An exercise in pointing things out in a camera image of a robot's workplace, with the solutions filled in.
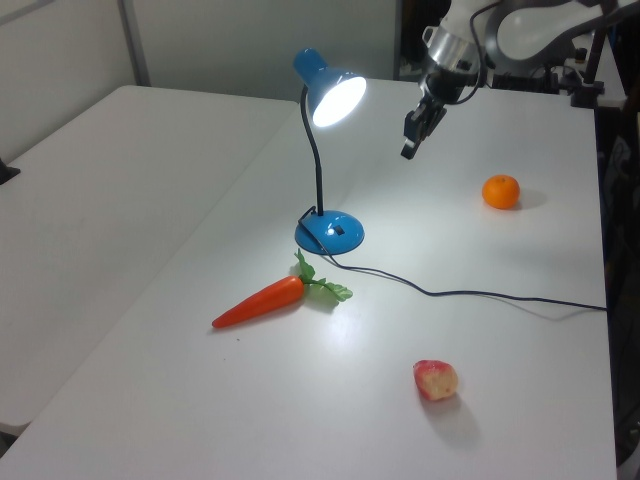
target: table surface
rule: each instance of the table surface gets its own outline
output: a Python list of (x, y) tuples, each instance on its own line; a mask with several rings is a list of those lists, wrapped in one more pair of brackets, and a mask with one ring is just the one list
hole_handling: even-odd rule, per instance
[[(419, 94), (370, 81), (352, 116), (316, 130), (325, 207), (366, 230), (340, 260), (431, 290), (604, 305), (593, 112), (481, 90), (407, 161), (402, 122)], [(496, 173), (520, 181), (516, 209), (483, 203)], [(294, 112), (0, 460), (0, 477), (615, 478), (602, 312), (428, 298), (308, 255), (353, 298), (312, 291), (213, 331), (215, 316), (294, 270), (313, 185)], [(422, 400), (420, 359), (454, 365), (458, 394)]]
[(0, 431), (35, 418), (295, 109), (124, 87), (12, 163)]

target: carrot leaves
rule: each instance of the carrot leaves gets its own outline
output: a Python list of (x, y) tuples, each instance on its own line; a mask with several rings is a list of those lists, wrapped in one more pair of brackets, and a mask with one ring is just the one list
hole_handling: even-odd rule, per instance
[(300, 280), (302, 280), (302, 283), (306, 285), (319, 285), (321, 287), (326, 288), (336, 297), (336, 300), (338, 300), (339, 302), (344, 302), (345, 300), (353, 296), (353, 292), (349, 290), (347, 287), (338, 285), (336, 283), (327, 282), (326, 278), (321, 278), (320, 280), (314, 280), (313, 277), (316, 274), (316, 271), (311, 265), (309, 265), (306, 262), (300, 249), (298, 249), (298, 253), (294, 253), (294, 255), (296, 256), (296, 258), (298, 259), (298, 262), (300, 263), (300, 272), (301, 272)]

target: desk lamp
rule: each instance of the desk lamp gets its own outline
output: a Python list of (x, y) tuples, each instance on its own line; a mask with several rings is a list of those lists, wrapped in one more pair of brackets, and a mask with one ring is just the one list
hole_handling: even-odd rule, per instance
[(319, 255), (346, 253), (362, 243), (364, 229), (362, 224), (348, 213), (324, 210), (322, 166), (318, 147), (309, 126), (307, 100), (313, 123), (318, 127), (327, 127), (351, 113), (364, 95), (366, 81), (363, 77), (346, 70), (330, 68), (312, 48), (299, 52), (293, 61), (293, 67), (305, 83), (300, 98), (300, 113), (316, 163), (317, 195), (317, 209), (301, 219), (300, 223), (304, 226), (298, 225), (296, 228), (296, 242), (305, 250)]

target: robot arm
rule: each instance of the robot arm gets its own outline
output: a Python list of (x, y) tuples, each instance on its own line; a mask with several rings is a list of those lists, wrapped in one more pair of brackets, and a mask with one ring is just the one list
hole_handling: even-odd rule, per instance
[[(528, 74), (552, 59), (567, 41), (640, 11), (640, 0), (452, 0), (435, 33), (425, 30), (423, 96), (405, 118), (402, 155), (413, 158), (447, 110), (469, 100), (484, 82), (482, 47), (513, 74)], [(474, 90), (460, 99), (463, 89)]]

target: orange carrot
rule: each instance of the orange carrot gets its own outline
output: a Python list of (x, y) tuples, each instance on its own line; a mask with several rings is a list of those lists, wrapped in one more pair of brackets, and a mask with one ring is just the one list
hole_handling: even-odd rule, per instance
[(299, 277), (285, 277), (263, 288), (258, 293), (254, 293), (231, 310), (216, 318), (212, 323), (213, 328), (229, 327), (236, 323), (272, 312), (278, 308), (291, 305), (302, 298), (305, 285), (322, 287), (323, 290), (331, 292), (338, 302), (344, 302), (351, 298), (353, 293), (347, 287), (336, 283), (329, 283), (326, 278), (314, 280), (313, 276), (316, 272), (313, 267), (305, 261), (300, 249), (298, 249), (298, 253), (294, 255), (300, 263), (301, 275)]
[(254, 293), (213, 321), (214, 328), (244, 322), (258, 315), (290, 305), (302, 298), (304, 284), (298, 277), (289, 276)]

